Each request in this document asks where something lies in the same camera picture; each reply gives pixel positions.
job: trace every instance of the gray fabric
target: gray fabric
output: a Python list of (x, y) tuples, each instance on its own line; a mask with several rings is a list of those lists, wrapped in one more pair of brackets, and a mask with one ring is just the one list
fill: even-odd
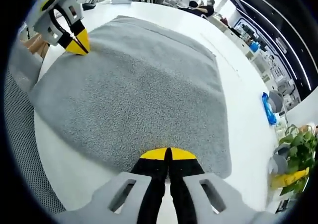
[(50, 213), (65, 211), (43, 170), (34, 134), (34, 112), (23, 92), (8, 71), (4, 84), (5, 126), (12, 153), (26, 184), (39, 203)]
[(38, 80), (42, 62), (16, 40), (8, 61), (8, 67), (17, 85), (24, 92), (30, 91)]
[(147, 150), (177, 147), (231, 173), (215, 56), (196, 41), (120, 17), (90, 33), (86, 56), (63, 54), (34, 86), (38, 114), (68, 144), (130, 171)]

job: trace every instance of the gray towel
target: gray towel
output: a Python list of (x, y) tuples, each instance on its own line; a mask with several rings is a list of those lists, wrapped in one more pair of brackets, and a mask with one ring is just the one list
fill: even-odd
[(196, 41), (129, 17), (90, 34), (86, 56), (64, 53), (30, 93), (68, 144), (118, 171), (177, 147), (206, 172), (231, 173), (227, 112), (215, 56)]

